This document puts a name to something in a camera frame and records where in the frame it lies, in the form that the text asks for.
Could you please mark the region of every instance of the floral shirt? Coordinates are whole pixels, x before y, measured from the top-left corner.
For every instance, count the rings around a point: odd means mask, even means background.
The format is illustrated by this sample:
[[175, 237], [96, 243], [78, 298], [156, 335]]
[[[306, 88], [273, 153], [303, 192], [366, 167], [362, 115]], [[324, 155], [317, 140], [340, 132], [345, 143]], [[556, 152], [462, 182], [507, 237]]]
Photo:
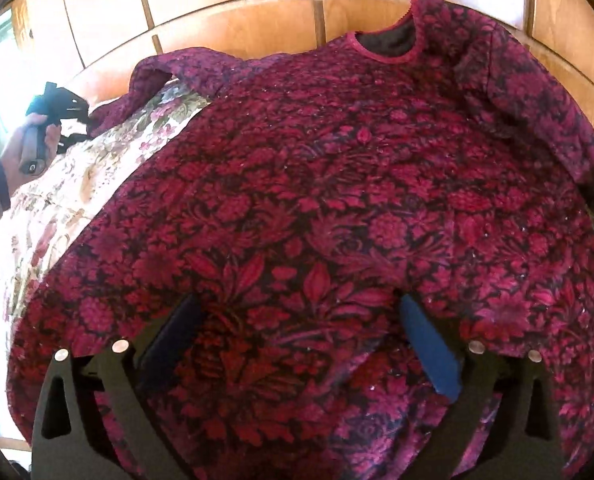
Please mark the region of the floral shirt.
[[192, 292], [206, 321], [149, 403], [199, 478], [396, 479], [448, 408], [399, 324], [403, 290], [464, 340], [541, 352], [565, 473], [579, 469], [594, 449], [594, 131], [493, 20], [442, 0], [413, 0], [411, 20], [396, 58], [350, 34], [295, 56], [192, 48], [137, 66], [100, 129], [171, 73], [215, 101], [30, 301], [9, 375], [24, 434], [56, 349], [132, 338]]

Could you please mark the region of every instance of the dark inner lining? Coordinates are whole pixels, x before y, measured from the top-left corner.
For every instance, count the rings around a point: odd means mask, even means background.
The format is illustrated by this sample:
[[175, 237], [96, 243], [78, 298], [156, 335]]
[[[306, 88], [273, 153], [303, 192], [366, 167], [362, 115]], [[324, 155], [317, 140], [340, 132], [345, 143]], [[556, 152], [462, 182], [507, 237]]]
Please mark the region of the dark inner lining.
[[384, 57], [399, 57], [415, 44], [415, 22], [406, 20], [392, 30], [371, 34], [357, 34], [357, 41], [373, 54]]

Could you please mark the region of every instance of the wooden wall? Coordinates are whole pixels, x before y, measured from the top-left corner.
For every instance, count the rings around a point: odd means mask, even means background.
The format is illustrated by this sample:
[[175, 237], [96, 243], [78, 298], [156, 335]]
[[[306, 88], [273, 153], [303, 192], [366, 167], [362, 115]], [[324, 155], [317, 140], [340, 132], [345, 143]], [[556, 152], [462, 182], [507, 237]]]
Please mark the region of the wooden wall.
[[[585, 0], [449, 0], [503, 22], [594, 125], [594, 11]], [[92, 104], [121, 95], [135, 64], [208, 46], [244, 58], [302, 52], [394, 23], [410, 0], [26, 0], [47, 78]]]

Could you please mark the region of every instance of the floral bedspread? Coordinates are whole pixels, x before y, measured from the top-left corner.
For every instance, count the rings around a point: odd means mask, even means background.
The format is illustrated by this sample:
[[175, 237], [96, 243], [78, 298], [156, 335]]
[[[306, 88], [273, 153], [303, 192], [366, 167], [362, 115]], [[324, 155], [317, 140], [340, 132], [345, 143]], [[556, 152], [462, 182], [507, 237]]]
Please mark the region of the floral bedspread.
[[[27, 301], [123, 181], [207, 104], [171, 81], [129, 120], [58, 155], [41, 179], [11, 199], [0, 221], [0, 404], [6, 416], [10, 338]], [[85, 133], [85, 126], [64, 121], [63, 133]]]

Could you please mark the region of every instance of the dark blue gripper pad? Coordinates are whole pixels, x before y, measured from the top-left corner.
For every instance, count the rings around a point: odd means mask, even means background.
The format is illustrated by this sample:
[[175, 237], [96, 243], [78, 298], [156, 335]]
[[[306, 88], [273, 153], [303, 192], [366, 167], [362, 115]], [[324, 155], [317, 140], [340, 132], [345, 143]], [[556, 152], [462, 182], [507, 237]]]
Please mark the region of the dark blue gripper pad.
[[399, 320], [435, 391], [455, 402], [461, 393], [461, 363], [426, 311], [405, 295], [399, 303]]
[[193, 345], [204, 317], [193, 294], [175, 308], [140, 359], [135, 384], [138, 393], [151, 394], [171, 386], [173, 371]]

